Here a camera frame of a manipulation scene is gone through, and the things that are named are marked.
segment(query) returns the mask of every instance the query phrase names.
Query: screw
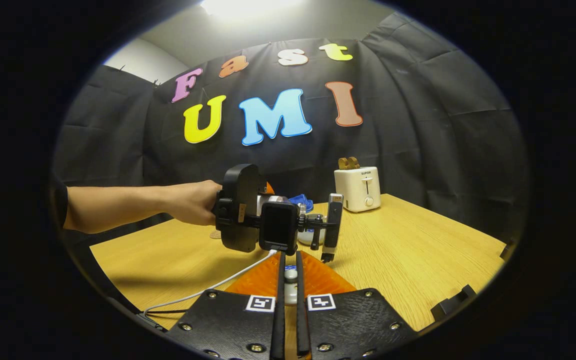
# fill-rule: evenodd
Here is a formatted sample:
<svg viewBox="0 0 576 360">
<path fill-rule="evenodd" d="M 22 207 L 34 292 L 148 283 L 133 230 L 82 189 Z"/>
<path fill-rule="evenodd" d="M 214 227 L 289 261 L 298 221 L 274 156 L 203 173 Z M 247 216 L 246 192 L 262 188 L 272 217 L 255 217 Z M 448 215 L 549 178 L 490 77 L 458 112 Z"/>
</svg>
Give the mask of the screw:
<svg viewBox="0 0 576 360">
<path fill-rule="evenodd" d="M 249 344 L 247 348 L 253 353 L 263 353 L 266 351 L 266 348 L 262 344 Z"/>
<path fill-rule="evenodd" d="M 320 344 L 319 346 L 317 346 L 317 350 L 318 351 L 331 351 L 332 350 L 332 345 L 331 344 Z"/>
</svg>

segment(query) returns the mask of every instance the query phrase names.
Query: white wall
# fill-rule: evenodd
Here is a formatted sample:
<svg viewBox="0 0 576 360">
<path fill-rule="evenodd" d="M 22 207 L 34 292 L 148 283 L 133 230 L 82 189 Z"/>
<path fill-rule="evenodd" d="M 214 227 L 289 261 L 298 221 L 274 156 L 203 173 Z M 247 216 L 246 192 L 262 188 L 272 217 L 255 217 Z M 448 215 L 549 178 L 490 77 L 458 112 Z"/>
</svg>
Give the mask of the white wall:
<svg viewBox="0 0 576 360">
<path fill-rule="evenodd" d="M 149 82 L 157 80 L 161 84 L 179 73 L 188 70 L 173 55 L 162 50 L 150 41 L 136 38 L 119 49 L 103 63 L 115 69 L 137 75 Z"/>
</svg>

